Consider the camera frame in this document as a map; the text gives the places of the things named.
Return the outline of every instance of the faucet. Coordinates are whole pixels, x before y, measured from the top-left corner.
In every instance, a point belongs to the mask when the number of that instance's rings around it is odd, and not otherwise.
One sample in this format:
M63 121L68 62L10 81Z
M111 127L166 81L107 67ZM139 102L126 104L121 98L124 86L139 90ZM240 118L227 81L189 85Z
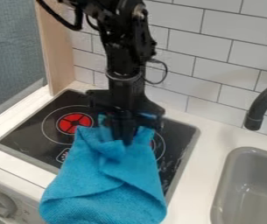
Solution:
M248 130L259 130L267 111L267 88L255 99L245 117L244 126Z

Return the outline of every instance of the tile wall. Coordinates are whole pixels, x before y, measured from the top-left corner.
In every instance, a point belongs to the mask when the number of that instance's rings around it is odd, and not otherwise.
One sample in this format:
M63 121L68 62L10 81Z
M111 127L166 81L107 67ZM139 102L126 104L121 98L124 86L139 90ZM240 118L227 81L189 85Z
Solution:
M147 87L150 98L242 128L250 104L267 88L267 0L145 3L157 58L170 70L164 83ZM85 26L70 33L76 79L106 88L101 41ZM159 80L160 69L149 65L148 79ZM267 116L260 132L267 135Z

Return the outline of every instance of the black stovetop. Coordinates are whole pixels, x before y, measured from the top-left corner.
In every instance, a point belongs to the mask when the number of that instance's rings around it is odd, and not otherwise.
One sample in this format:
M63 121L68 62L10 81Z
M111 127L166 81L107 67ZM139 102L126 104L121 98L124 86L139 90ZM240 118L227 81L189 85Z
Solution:
M56 172L53 167L61 167L72 146L75 126L94 127L97 116L97 110L88 107L84 94L67 90L1 137L0 150ZM166 193L196 129L168 119L164 123L163 130L149 144L155 152Z

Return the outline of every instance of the sink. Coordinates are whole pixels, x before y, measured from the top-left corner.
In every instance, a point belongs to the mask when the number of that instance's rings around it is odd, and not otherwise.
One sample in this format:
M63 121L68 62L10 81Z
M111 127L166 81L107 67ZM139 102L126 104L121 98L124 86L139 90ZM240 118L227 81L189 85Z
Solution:
M267 151L229 153L211 209L212 224L267 224Z

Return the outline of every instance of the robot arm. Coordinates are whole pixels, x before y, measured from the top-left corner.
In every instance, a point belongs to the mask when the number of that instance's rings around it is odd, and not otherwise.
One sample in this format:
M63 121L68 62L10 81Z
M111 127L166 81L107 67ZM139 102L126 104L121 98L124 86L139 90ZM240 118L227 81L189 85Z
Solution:
M37 1L59 22L75 31L82 29L83 13L86 14L87 22L100 33L107 54L109 90L89 90L88 95L92 106L109 112L108 124L114 138L128 145L139 126L161 128L165 110L144 94L145 66L156 54L156 42L149 32L148 11L143 1L58 0L74 8L74 24L56 14L44 0ZM91 24L88 17L94 18L97 25Z

